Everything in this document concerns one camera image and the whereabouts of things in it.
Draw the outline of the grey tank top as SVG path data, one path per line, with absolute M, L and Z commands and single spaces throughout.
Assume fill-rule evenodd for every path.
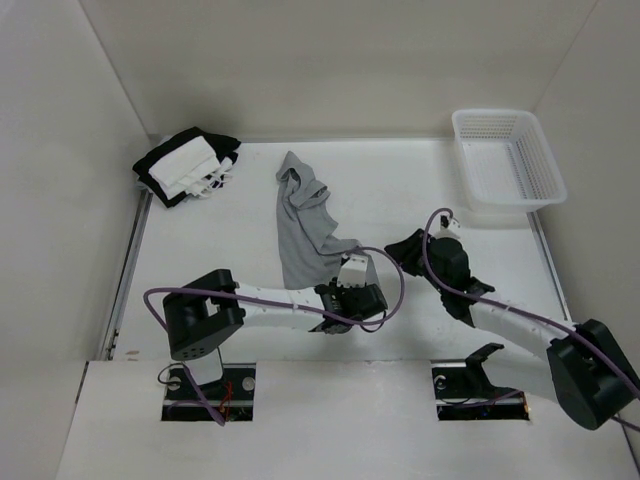
M 326 207 L 330 191 L 296 154 L 286 153 L 276 180 L 276 226 L 284 286 L 295 290 L 329 283 L 338 275 L 342 255 L 359 242 L 335 236 L 338 222 Z

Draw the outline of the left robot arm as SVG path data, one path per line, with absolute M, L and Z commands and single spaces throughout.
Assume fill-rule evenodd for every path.
M 352 255 L 336 277 L 303 289 L 242 284 L 228 269 L 214 270 L 162 300 L 171 358 L 187 364 L 190 386 L 206 399 L 224 387 L 224 373 L 207 358 L 243 327 L 274 327 L 341 335 L 383 318 L 381 288 L 365 279 L 369 260 Z

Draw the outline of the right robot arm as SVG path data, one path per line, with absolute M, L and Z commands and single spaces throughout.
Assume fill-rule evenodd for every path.
M 557 403 L 579 426 L 596 430 L 639 397 L 639 377 L 601 321 L 559 322 L 501 302 L 493 286 L 471 273 L 460 241 L 422 229 L 384 248 L 403 272 L 426 279 L 447 313 L 471 328 L 493 333 L 529 353 L 523 361 L 499 358 L 495 345 L 464 370 L 473 394 L 497 386 L 525 390 Z

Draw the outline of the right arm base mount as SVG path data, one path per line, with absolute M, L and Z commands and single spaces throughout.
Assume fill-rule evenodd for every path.
M 493 385 L 484 365 L 504 348 L 489 343 L 464 359 L 432 363 L 432 383 L 439 421 L 529 421 L 525 395 Z

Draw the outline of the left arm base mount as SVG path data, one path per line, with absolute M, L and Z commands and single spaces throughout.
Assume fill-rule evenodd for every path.
M 201 387 L 209 405 L 226 422 L 253 420 L 256 372 L 255 364 L 226 364 L 220 380 Z M 156 381 L 164 387 L 162 421 L 214 421 L 201 404 L 180 364 L 172 363 L 163 368 Z

